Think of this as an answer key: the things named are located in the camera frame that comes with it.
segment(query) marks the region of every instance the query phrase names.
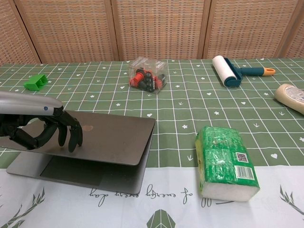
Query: lint roller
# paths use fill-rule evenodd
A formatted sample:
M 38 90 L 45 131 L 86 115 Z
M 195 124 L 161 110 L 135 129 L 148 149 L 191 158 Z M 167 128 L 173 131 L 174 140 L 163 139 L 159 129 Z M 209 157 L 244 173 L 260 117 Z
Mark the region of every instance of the lint roller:
M 276 73 L 274 69 L 265 67 L 237 68 L 223 56 L 215 56 L 212 64 L 226 87 L 239 87 L 243 75 L 270 76 Z
M 275 98 L 304 115 L 304 91 L 289 84 L 281 85 L 275 92 Z

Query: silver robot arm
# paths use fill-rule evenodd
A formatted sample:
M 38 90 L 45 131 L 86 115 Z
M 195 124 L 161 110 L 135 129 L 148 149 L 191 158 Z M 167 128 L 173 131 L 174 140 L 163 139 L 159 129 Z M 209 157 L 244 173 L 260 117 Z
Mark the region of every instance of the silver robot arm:
M 45 122 L 43 132 L 35 138 L 19 128 L 33 118 Z M 0 136 L 9 136 L 11 140 L 32 150 L 47 143 L 58 128 L 58 143 L 63 146 L 67 126 L 70 126 L 71 132 L 68 149 L 73 152 L 77 144 L 82 144 L 82 128 L 79 121 L 63 109 L 59 100 L 0 91 Z

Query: qr code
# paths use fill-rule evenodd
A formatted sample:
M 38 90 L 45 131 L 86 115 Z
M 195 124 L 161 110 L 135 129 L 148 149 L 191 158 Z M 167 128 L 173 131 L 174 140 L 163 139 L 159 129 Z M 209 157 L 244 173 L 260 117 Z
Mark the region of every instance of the qr code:
M 237 160 L 239 162 L 246 162 L 246 163 L 248 163 L 247 154 L 245 154 L 245 153 L 238 153 L 237 152 Z

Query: rattan wall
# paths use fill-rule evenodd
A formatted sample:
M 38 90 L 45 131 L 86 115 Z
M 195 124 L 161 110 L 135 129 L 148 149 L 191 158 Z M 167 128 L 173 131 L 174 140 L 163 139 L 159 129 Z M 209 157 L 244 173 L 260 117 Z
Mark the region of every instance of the rattan wall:
M 213 0 L 203 57 L 275 57 L 297 2 Z
M 44 63 L 118 60 L 109 0 L 16 0 Z
M 304 57 L 304 19 L 302 20 L 300 27 L 296 30 L 295 36 L 287 49 L 286 57 Z
M 0 66 L 4 63 L 39 63 L 28 34 L 11 0 L 0 0 Z
M 197 58 L 199 51 L 201 57 L 204 3 L 206 0 L 112 0 L 120 59 L 189 59 Z

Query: lint roller handle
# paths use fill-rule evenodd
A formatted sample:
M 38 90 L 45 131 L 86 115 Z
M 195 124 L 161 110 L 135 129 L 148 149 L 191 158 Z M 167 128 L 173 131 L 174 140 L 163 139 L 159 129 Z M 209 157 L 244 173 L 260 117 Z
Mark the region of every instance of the lint roller handle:
M 276 70 L 265 67 L 241 68 L 240 70 L 243 75 L 252 76 L 270 76 L 276 73 Z

